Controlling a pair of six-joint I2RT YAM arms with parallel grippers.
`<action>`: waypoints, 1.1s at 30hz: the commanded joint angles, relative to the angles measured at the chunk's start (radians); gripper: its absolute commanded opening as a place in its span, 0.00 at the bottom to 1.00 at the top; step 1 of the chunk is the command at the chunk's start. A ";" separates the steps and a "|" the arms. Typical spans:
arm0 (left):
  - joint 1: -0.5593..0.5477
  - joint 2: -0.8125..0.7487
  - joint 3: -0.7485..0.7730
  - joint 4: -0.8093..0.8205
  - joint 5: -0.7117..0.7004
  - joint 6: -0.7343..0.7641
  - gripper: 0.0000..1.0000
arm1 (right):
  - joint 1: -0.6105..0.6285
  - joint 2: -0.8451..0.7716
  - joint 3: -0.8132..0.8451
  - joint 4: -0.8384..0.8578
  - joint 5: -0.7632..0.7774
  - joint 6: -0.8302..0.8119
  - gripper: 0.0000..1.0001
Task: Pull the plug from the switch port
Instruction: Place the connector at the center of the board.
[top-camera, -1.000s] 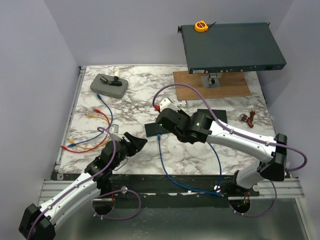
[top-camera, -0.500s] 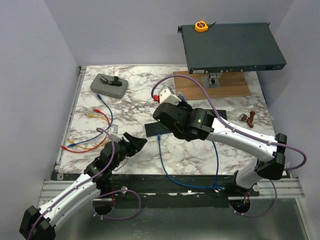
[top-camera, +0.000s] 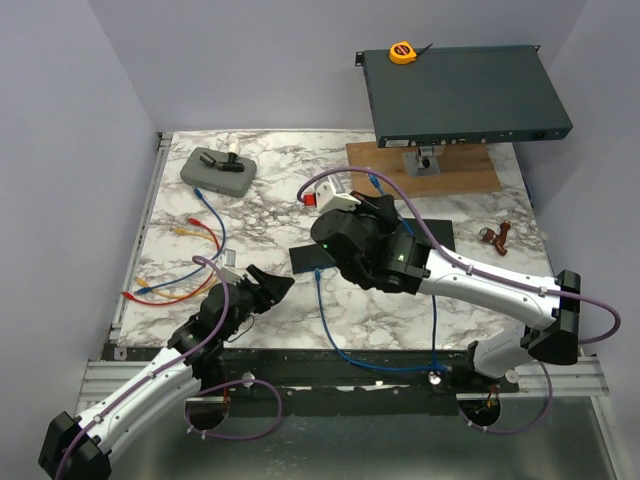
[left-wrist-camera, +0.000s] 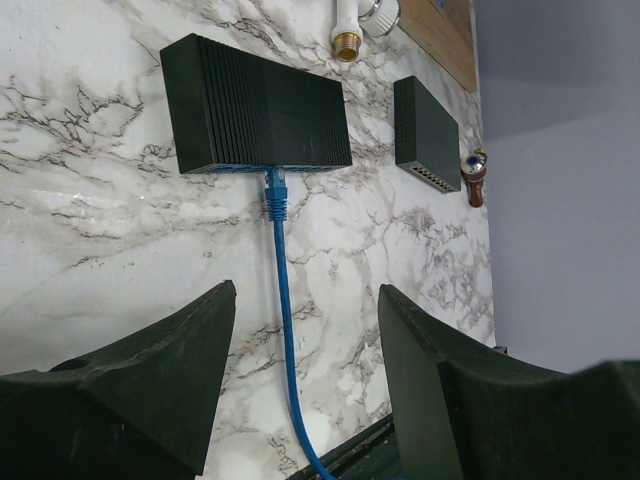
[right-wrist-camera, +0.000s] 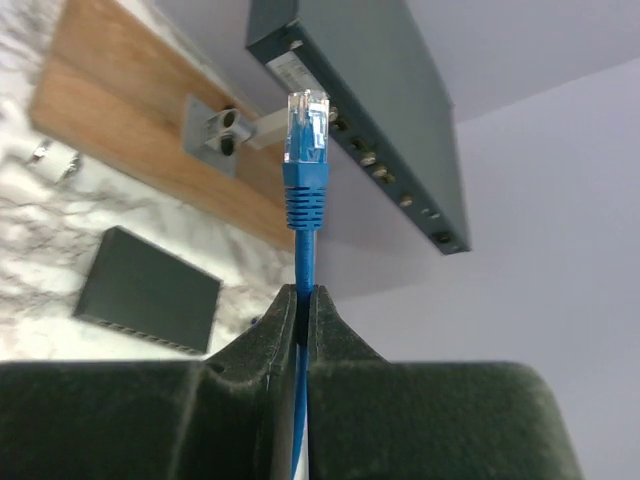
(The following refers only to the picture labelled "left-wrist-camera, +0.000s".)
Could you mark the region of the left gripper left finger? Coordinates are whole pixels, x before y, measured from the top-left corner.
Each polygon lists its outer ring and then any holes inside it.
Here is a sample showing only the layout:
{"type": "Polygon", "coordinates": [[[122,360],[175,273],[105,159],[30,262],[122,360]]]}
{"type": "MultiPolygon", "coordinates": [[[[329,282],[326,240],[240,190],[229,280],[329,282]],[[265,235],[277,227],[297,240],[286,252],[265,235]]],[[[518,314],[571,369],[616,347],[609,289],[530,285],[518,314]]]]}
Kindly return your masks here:
{"type": "Polygon", "coordinates": [[[236,315],[224,281],[168,317],[1,379],[5,479],[192,479],[205,469],[236,315]]]}

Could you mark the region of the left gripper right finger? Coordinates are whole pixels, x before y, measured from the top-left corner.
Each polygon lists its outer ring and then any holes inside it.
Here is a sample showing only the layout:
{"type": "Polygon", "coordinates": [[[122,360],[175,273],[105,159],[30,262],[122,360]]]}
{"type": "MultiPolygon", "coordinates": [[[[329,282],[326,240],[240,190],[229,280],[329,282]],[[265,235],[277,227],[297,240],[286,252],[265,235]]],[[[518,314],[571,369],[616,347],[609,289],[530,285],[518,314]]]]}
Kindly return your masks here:
{"type": "Polygon", "coordinates": [[[378,322],[408,479],[635,479],[639,365],[565,374],[487,347],[400,290],[378,322]]]}

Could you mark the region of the red-brown handle tool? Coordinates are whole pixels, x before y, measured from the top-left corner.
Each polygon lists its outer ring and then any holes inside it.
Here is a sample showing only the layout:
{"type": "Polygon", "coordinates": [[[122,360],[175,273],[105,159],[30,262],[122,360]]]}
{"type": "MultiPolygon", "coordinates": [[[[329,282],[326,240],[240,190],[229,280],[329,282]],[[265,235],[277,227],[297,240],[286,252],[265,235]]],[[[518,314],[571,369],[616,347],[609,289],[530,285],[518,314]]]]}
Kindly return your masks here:
{"type": "Polygon", "coordinates": [[[487,162],[488,154],[483,148],[476,148],[461,161],[461,174],[467,185],[469,204],[473,208],[480,208],[484,205],[483,187],[487,162]]]}

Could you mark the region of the black TP-Link network switch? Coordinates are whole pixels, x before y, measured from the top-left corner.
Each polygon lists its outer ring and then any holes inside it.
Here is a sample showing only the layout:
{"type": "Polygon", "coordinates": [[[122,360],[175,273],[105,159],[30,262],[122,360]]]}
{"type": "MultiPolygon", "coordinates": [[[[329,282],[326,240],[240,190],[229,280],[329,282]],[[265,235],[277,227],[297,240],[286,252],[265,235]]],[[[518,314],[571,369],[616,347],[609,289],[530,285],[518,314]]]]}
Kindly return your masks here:
{"type": "Polygon", "coordinates": [[[414,76],[393,85],[395,163],[441,193],[458,192],[459,126],[414,76]]]}

